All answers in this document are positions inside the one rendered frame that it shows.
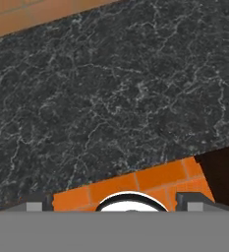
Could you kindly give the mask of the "dark brown cabinet side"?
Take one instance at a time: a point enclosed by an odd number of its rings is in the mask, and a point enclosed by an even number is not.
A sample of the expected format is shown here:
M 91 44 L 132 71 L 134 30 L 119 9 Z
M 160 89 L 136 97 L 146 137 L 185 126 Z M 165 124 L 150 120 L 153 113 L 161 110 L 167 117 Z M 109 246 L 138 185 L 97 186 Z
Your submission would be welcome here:
M 216 203 L 229 206 L 229 147 L 195 156 Z

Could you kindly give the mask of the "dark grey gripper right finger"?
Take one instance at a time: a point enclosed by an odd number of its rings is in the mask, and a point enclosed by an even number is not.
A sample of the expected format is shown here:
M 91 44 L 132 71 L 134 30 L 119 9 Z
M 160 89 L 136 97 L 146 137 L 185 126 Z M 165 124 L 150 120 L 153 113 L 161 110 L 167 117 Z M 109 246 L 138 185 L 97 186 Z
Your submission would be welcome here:
M 199 192 L 177 192 L 176 202 L 175 210 L 177 212 L 229 211 L 229 206 L 214 203 Z

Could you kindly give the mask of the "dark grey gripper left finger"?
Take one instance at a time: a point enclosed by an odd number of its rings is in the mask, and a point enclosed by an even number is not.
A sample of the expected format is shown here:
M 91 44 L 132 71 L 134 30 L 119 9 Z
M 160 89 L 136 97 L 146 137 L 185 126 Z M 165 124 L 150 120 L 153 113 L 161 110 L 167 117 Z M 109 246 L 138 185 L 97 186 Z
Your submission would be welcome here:
M 34 193 L 24 196 L 17 205 L 8 209 L 9 212 L 53 212 L 53 195 Z

